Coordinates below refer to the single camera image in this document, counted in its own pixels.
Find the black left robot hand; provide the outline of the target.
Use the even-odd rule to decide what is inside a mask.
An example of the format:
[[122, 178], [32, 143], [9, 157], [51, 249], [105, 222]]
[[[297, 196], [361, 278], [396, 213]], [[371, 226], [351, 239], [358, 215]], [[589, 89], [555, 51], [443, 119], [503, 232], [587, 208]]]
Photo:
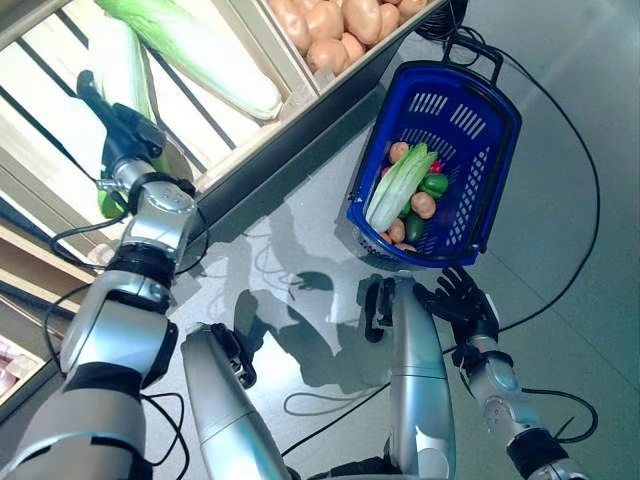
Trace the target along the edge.
[[95, 88], [94, 75], [89, 70], [79, 73], [77, 96], [97, 116], [106, 129], [102, 152], [105, 175], [110, 175], [122, 161], [141, 160], [151, 163], [163, 153], [166, 136], [139, 112], [120, 103], [110, 105]]

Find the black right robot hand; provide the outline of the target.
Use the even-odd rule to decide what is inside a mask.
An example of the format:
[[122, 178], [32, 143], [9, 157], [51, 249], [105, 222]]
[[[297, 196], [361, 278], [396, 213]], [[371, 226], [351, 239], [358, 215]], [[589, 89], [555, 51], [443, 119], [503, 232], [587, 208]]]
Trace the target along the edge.
[[416, 283], [413, 294], [426, 312], [450, 324], [457, 345], [465, 344], [475, 336], [498, 342], [499, 322], [494, 308], [463, 267], [444, 268], [437, 284], [439, 287], [430, 291]]

